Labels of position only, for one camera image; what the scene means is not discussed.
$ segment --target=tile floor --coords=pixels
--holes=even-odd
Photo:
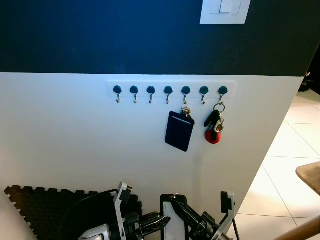
[[[242,240],[273,240],[320,215],[320,196],[296,175],[318,161],[320,95],[298,92],[235,218]],[[233,227],[227,235],[236,240]]]

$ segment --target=white wall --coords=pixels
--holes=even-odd
[[[127,75],[132,83],[139,76]],[[156,76],[148,76],[150,83]],[[204,76],[193,76],[195,79]],[[182,97],[138,99],[108,96],[110,75],[0,73],[0,187],[20,185],[105,191],[126,181],[144,212],[160,210],[160,195],[179,192],[200,214],[217,221],[220,191],[234,191],[238,210],[274,139],[302,77],[206,76],[237,81],[225,98],[219,144],[204,138],[203,123],[217,98],[188,99],[195,126],[188,152],[165,143],[170,111]],[[9,209],[1,193],[0,210]],[[17,211],[0,235],[29,239]]]

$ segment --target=dark blue wall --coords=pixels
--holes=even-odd
[[[3,0],[0,72],[303,76],[319,0],[251,0],[200,25],[203,0]]]

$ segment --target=wooden surface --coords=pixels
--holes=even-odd
[[[320,234],[320,216],[277,237],[274,240],[306,240]]]
[[[320,161],[297,167],[296,174],[320,195]]]

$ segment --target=black card holder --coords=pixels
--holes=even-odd
[[[195,121],[185,114],[171,111],[166,128],[165,142],[181,151],[188,151]]]

